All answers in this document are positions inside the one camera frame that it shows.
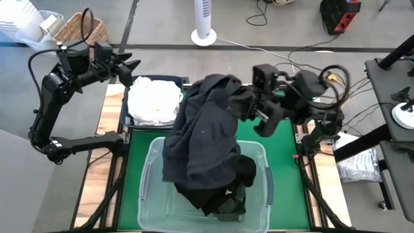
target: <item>clothing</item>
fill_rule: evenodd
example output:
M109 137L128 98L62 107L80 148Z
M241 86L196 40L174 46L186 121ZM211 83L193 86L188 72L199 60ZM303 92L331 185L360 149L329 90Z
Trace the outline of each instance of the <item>clothing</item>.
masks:
M198 190L175 183L175 187L195 208L201 208L205 216L214 213L221 221L239 221L239 216L246 212L245 187L253 185L256 164L244 155L234 156L225 163L235 173L235 179L225 186Z
M225 161L240 155L233 150L237 145L237 118L226 108L229 97L240 86L234 76L212 74L187 91L171 135L164 141L163 181L192 190L220 188L233 182L236 174Z
M128 92L128 113L136 126L170 126L182 99L174 82L138 77Z

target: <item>concrete floor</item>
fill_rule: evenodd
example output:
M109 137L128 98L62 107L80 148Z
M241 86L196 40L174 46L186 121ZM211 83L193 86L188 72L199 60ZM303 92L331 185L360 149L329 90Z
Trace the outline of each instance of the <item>concrete floor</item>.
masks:
M53 10L68 20L73 13L85 7L94 10L95 17L102 19L109 33L109 42L119 44L132 0L32 0L40 10ZM253 0L213 1L213 28L219 37L245 45L274 45L301 47L331 39L323 31L318 5L320 1L297 0L285 7L268 6L269 24L265 27L247 25L245 19L258 13ZM414 31L414 9L408 0L392 0L380 14L377 10L382 1L363 1L361 12L345 34L325 47L393 48ZM190 34L194 29L193 4L190 0L158 1L141 0L135 12L128 44L191 45ZM221 72L238 76L244 82L251 81L251 68L260 63L286 62L258 51L213 50L127 50L142 64L134 74L176 74L189 76L192 82L207 74ZM27 71L27 59L33 53L29 48L0 47L0 129L26 138L28 127L38 107L36 90ZM286 56L287 52L278 52ZM351 81L365 77L364 61L384 57L378 53L319 53L296 52L292 56L298 63L325 67L332 63L346 66ZM34 62L40 81L56 62L55 58L42 56ZM289 65L279 67L292 74ZM54 135L68 138L86 137L96 131L107 83L94 84L77 94L62 110ZM374 93L366 92L352 99L344 108L345 120L362 109L376 103ZM377 114L368 116L356 128L367 133L384 123ZM55 167L44 197L33 197L42 205L33 232L67 229L71 222L74 205L85 169L85 154L69 157ZM382 200L379 185L375 183L343 184L345 198L353 226L361 230L384 232L414 232L414 224L404 219L397 210L383 212L376 207Z

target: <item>clear plastic bin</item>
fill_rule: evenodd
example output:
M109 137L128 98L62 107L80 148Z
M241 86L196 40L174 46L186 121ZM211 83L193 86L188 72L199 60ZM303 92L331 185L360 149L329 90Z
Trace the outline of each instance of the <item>clear plastic bin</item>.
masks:
M55 12L50 12L50 11L47 11L47 10L39 10L39 13L40 13L41 17L43 18L43 20L47 19L49 16L55 16L55 17L60 17L60 18L62 18L63 21L65 21L64 18L63 18L63 15L55 13ZM35 38L34 34L40 34L41 35L41 30L39 28L39 25L42 22L43 21L39 20L39 19L36 19L36 20L30 22L27 26L20 29L16 33L16 38L19 41L22 41L23 43L26 43L30 48L34 49L35 51L41 51L41 50L45 50L45 49L57 49L58 47L57 47L56 43L53 41L53 36L56 35L59 32L60 28L54 28L54 30L52 32L50 32L49 34L43 36L43 38L41 38L39 41L34 39Z
M149 146L141 175L138 200L138 224L144 230L168 233L262 233L269 228L270 205L273 203L273 179L264 147L257 142L238 141L243 155L257 166L252 187L246 188L246 214L242 221L223 222L213 214L205 217L173 183L162 182L164 137Z

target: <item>green mat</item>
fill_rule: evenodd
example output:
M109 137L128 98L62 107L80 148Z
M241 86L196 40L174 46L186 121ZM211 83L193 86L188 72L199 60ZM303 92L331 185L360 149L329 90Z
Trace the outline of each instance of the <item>green mat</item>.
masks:
M261 143L273 173L274 201L270 212L270 230L309 229L307 208L300 173L293 161L296 153L294 132L289 120L282 121L270 138L261 138L253 126L257 122L240 122L238 140ZM118 230L140 230L138 225L138 192L142 168L151 141L168 136L166 132L133 131L121 202Z

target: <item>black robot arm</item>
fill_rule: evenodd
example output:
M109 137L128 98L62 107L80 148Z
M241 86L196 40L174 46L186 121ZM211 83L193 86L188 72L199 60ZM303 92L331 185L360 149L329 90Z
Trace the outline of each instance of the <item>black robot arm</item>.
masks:
M261 121L254 130L261 137L270 137L279 122L286 118L296 125L315 120L315 130L301 139L298 152L309 155L319 149L321 140L334 137L342 128L343 113L340 105L345 99L339 100L336 89L334 91L337 103L313 102L332 87L327 81L329 74L328 70L320 75L301 70L295 76L289 76L269 64L256 65L253 67L252 84L242 86L234 92L230 97L228 110L242 121L259 117Z
M76 140L51 137L50 134L61 108L75 92L83 93L82 87L115 76L129 87L132 85L132 70L140 61L125 62L132 54L115 54L107 43L95 43L92 61L85 43L73 47L61 45L56 53L60 62L42 80L40 108L34 111L36 118L28 134L33 147L56 164L61 164L70 154L80 151L96 148L116 150L123 140L114 131Z

